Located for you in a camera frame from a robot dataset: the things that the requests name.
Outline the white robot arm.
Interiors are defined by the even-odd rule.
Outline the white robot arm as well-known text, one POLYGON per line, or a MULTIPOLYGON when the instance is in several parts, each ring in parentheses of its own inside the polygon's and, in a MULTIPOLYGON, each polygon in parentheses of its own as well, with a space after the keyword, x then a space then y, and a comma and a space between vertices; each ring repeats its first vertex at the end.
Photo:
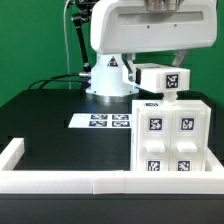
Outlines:
POLYGON ((217 37, 217 0, 100 0, 92 11, 97 62, 87 93, 121 101, 140 89, 174 101, 189 88, 181 65, 192 48, 217 37))

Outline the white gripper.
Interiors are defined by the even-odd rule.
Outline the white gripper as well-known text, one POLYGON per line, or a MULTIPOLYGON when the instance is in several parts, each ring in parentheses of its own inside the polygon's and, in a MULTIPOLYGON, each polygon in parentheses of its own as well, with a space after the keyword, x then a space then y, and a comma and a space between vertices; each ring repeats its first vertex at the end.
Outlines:
POLYGON ((181 67, 188 50, 210 47, 217 37, 217 0, 180 0, 176 10, 150 10, 146 0, 100 0, 91 18, 91 46, 100 54, 126 54, 128 79, 136 80, 132 53, 174 52, 181 67))

